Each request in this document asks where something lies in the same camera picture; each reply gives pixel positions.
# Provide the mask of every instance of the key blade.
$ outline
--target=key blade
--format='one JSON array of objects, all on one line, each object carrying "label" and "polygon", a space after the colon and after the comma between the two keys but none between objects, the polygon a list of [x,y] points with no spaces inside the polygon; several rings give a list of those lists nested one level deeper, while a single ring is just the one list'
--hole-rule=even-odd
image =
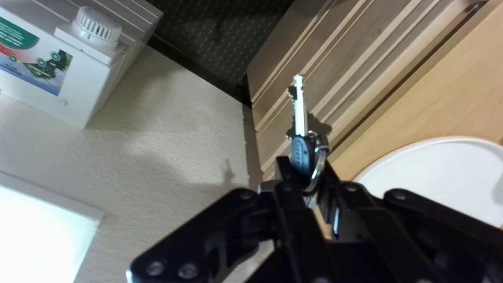
[{"label": "key blade", "polygon": [[300,136],[307,136],[307,109],[304,101],[304,77],[296,75],[294,78],[296,88],[296,99],[293,103],[295,115],[295,134]]}]

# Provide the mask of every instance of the white round object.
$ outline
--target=white round object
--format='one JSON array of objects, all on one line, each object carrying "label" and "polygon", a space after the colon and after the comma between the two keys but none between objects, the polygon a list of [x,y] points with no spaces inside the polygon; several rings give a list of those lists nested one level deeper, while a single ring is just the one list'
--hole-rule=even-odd
[{"label": "white round object", "polygon": [[108,49],[117,46],[122,32],[121,25],[91,7],[80,7],[72,28],[81,40],[94,47]]},{"label": "white round object", "polygon": [[449,136],[392,151],[354,179],[382,198],[403,188],[500,227],[503,224],[503,147]]}]

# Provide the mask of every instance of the white wall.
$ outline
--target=white wall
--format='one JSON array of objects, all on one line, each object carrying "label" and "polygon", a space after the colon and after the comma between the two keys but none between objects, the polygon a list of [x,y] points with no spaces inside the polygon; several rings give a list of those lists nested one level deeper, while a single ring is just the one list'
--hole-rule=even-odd
[{"label": "white wall", "polygon": [[0,170],[103,210],[76,282],[125,282],[135,256],[248,185],[242,107],[148,48],[86,130],[0,95]]}]

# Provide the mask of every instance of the key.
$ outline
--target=key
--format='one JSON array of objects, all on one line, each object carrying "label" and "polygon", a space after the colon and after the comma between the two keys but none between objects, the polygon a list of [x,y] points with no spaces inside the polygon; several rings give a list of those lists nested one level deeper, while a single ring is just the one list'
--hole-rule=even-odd
[{"label": "key", "polygon": [[294,129],[292,138],[292,166],[296,171],[297,179],[303,187],[309,185],[311,174],[314,170],[315,143],[309,136],[307,124],[307,109],[304,101],[304,78],[301,75],[294,77],[295,84],[288,91],[294,99]]}]

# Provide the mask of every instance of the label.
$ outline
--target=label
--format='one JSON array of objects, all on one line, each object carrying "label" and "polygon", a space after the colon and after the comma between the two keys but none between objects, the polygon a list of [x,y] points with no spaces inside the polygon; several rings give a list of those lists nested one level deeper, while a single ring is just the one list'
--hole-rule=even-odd
[{"label": "label", "polygon": [[0,69],[55,96],[73,56],[0,17]]}]

